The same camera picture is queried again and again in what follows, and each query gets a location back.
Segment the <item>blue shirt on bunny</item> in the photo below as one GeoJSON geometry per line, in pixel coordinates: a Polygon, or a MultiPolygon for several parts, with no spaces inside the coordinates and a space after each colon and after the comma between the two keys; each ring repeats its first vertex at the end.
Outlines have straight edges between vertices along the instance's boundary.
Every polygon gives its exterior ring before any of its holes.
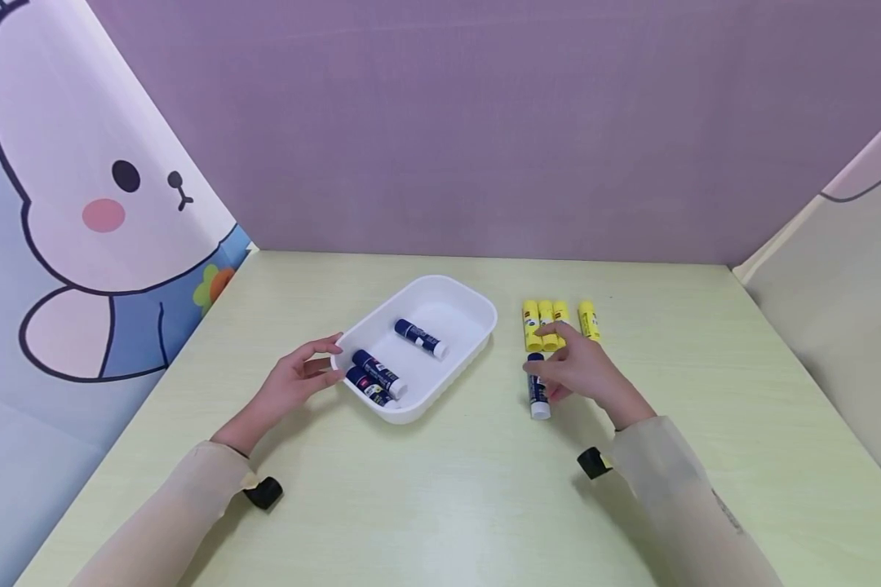
{"type": "Polygon", "coordinates": [[[112,296],[112,335],[101,377],[137,377],[173,363],[241,266],[249,242],[236,224],[215,253],[191,271],[149,291],[112,296]]]}

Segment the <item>bunny eye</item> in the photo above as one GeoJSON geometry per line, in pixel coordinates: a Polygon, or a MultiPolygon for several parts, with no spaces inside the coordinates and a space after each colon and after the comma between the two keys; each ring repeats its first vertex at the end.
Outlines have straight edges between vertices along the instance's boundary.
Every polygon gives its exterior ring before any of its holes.
{"type": "Polygon", "coordinates": [[[141,187],[141,174],[130,161],[117,160],[111,166],[114,183],[127,193],[136,192],[141,187]]]}

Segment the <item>left hand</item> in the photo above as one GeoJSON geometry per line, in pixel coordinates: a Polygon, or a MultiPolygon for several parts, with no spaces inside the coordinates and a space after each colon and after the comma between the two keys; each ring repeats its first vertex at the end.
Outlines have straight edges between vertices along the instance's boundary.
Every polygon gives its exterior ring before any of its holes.
{"type": "Polygon", "coordinates": [[[342,335],[336,333],[305,342],[297,351],[281,357],[261,385],[259,393],[212,436],[213,443],[225,444],[249,456],[263,435],[285,415],[303,406],[317,391],[333,387],[346,377],[342,370],[329,370],[329,358],[312,358],[316,353],[342,353],[342,348],[336,346],[336,340],[342,335]]]}

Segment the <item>pink cheek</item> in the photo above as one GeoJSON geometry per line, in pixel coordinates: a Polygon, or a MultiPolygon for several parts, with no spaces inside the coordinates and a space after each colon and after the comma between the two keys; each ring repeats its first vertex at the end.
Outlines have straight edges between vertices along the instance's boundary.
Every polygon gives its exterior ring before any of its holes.
{"type": "Polygon", "coordinates": [[[124,223],[124,206],[108,198],[88,202],[82,210],[82,222],[95,232],[112,232],[124,223]]]}

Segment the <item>white plastic tray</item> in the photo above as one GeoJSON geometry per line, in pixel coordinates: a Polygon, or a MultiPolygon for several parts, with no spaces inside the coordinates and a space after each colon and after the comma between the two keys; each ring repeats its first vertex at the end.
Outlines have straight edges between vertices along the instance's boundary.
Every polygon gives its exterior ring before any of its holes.
{"type": "Polygon", "coordinates": [[[336,342],[343,354],[330,359],[333,369],[352,369],[352,354],[365,348],[379,363],[408,382],[398,408],[383,408],[343,383],[372,412],[392,424],[409,424],[421,417],[455,378],[483,351],[496,327],[496,307],[476,291],[447,276],[412,280],[380,307],[350,328],[336,342]],[[412,345],[395,333],[395,322],[405,319],[446,342],[443,360],[412,345]]]}

